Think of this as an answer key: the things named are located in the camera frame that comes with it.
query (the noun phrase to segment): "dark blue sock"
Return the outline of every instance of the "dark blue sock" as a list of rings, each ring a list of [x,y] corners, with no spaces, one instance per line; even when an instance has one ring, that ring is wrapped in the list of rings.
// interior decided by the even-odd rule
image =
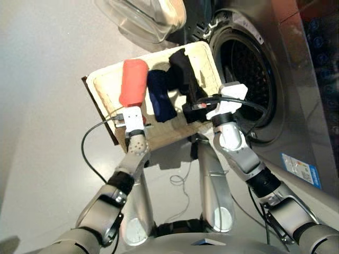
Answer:
[[[177,116],[167,94],[167,76],[163,70],[151,70],[147,75],[149,98],[152,102],[155,119],[164,123]]]

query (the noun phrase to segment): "beige tray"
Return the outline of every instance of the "beige tray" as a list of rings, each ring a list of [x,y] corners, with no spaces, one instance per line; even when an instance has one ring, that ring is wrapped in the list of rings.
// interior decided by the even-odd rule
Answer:
[[[205,42],[190,43],[185,46],[144,55],[138,57],[138,59],[144,60],[147,63],[149,70],[160,69],[167,71],[169,69],[168,58],[181,48],[185,48],[185,54],[190,58],[191,65],[199,85],[208,95],[217,93],[221,85],[221,81],[210,48]],[[119,62],[115,65],[110,65],[96,70],[92,72],[86,80],[94,100],[96,101],[101,113],[106,118],[109,118],[110,114],[115,109],[121,107],[121,104],[119,103],[119,95],[122,80],[122,65],[123,62]],[[191,136],[201,128],[211,127],[210,123],[194,122],[187,124],[181,108],[181,106],[186,102],[186,96],[180,95],[178,91],[169,92],[168,95],[175,107],[175,110],[177,111],[177,117],[172,120],[165,123],[158,123],[155,120],[148,90],[146,91],[146,98],[141,107],[142,114],[146,117],[147,123],[151,123],[153,125],[153,127],[146,129],[146,137],[151,150],[156,150],[160,147]],[[124,128],[115,128],[112,121],[109,122],[109,127],[124,151],[126,151]]]

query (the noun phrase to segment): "white cable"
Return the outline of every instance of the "white cable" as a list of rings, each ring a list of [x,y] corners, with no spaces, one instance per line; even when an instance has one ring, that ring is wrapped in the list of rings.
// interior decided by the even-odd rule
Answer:
[[[190,162],[190,165],[189,165],[189,169],[186,173],[186,175],[184,177],[182,176],[179,176],[179,175],[172,175],[170,176],[170,183],[174,186],[182,186],[182,191],[184,193],[184,195],[187,197],[187,204],[186,204],[186,207],[179,213],[177,214],[174,214],[172,215],[171,217],[169,217],[168,219],[165,220],[164,223],[169,223],[170,221],[174,221],[175,219],[178,219],[180,216],[182,216],[186,211],[187,209],[189,208],[189,205],[190,205],[190,197],[189,195],[187,194],[186,192],[186,187],[185,187],[185,182],[189,176],[189,173],[191,171],[191,165],[192,165],[192,162]]]

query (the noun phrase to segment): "black cable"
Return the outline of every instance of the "black cable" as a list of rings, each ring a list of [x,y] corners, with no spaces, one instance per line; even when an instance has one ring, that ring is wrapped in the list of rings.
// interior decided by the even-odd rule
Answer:
[[[201,98],[197,101],[197,103],[206,103],[206,104],[215,104],[215,103],[219,103],[220,101],[226,101],[226,102],[236,102],[236,103],[241,103],[243,105],[249,106],[254,108],[257,111],[262,112],[261,117],[252,125],[252,127],[246,132],[245,137],[247,137],[248,135],[250,135],[250,133],[253,131],[253,129],[255,127],[257,127],[257,125],[259,123],[261,123],[267,116],[267,110],[259,105],[256,104],[254,102],[248,102],[248,101],[244,101],[242,99],[237,99],[237,98],[232,98],[232,97],[221,97],[219,95],[213,95],[211,97],[205,97],[205,98]]]
[[[120,107],[120,108],[114,110],[111,114],[113,114],[114,112],[116,112],[116,111],[118,111],[118,110],[120,110],[120,109],[122,109],[122,108]],[[99,176],[100,179],[101,179],[105,184],[107,184],[106,179],[105,179],[105,178],[104,178],[104,177],[103,177],[103,176],[102,176],[102,175],[101,175],[101,174],[100,174],[100,173],[92,166],[92,164],[88,161],[88,159],[87,159],[87,157],[86,157],[86,154],[85,154],[85,150],[84,150],[84,144],[85,144],[85,139],[86,139],[86,137],[88,136],[88,134],[90,134],[94,129],[98,128],[100,125],[105,124],[105,123],[107,123],[108,121],[114,119],[114,117],[115,117],[115,116],[110,117],[110,118],[106,119],[105,121],[100,122],[100,123],[94,125],[93,127],[91,127],[91,128],[85,133],[85,135],[83,136],[83,139],[82,139],[82,141],[81,141],[81,154],[82,154],[82,156],[83,156],[83,158],[84,158],[84,161],[85,161],[86,164],[89,166],[89,168],[90,168],[94,173],[96,173],[96,175]]]
[[[263,216],[262,213],[260,212],[259,207],[257,206],[256,202],[254,201],[254,197],[253,197],[251,188],[249,188],[249,187],[248,187],[248,192],[249,192],[249,196],[251,197],[251,200],[252,200],[252,202],[253,202],[253,205],[254,205],[256,211],[258,212],[258,214],[260,215],[260,217],[265,221],[264,216]]]
[[[254,218],[253,216],[251,216],[248,212],[245,211],[245,209],[239,204],[239,202],[233,197],[232,195],[232,199],[234,201],[234,203],[239,207],[240,210],[242,210],[249,218],[251,218],[253,221],[255,221],[259,226],[265,228],[265,225],[263,225],[262,223],[260,223],[256,218]],[[281,242],[281,244],[284,246],[285,250],[289,253],[290,249],[287,247],[286,243],[283,242],[280,237],[277,235],[276,232],[274,232],[273,230],[269,229],[269,231],[271,232],[271,234],[273,234],[274,236],[276,236],[279,241]]]
[[[265,217],[265,210],[264,210],[264,207],[262,206],[262,204],[260,204],[261,206],[261,210],[262,210],[262,213],[260,212],[259,210],[259,207],[257,206],[256,202],[254,201],[254,198],[253,198],[253,194],[252,194],[252,191],[251,191],[251,188],[248,187],[248,192],[249,192],[249,196],[251,197],[251,200],[253,202],[253,205],[256,209],[256,211],[258,212],[258,214],[260,215],[260,217],[264,220],[265,222],[265,231],[266,231],[266,241],[267,241],[267,244],[270,245],[271,243],[271,240],[270,240],[270,232],[269,232],[269,225],[268,225],[268,221]]]
[[[115,241],[115,246],[114,246],[114,249],[113,249],[112,254],[114,254],[114,253],[117,251],[118,244],[119,244],[119,236],[120,236],[120,231],[118,230],[118,233],[117,233],[117,235],[115,236],[115,237],[117,238],[117,240]]]
[[[269,222],[267,221],[266,218],[266,213],[265,213],[265,209],[264,206],[262,204],[260,204],[261,207],[261,211],[263,212],[263,216],[264,216],[264,221],[265,221],[265,231],[266,231],[266,242],[268,245],[271,245],[271,238],[270,238],[270,232],[269,232]]]

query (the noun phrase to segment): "metal panel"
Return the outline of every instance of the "metal panel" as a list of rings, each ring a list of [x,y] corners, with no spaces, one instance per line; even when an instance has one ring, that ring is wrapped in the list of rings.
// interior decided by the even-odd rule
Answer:
[[[280,168],[284,167],[282,152],[315,165],[323,190],[339,197],[333,151],[302,21],[295,4],[288,1],[282,10],[278,2],[216,2],[216,12],[238,12],[255,26],[276,79],[275,116],[269,125],[255,131],[263,142],[253,147]]]

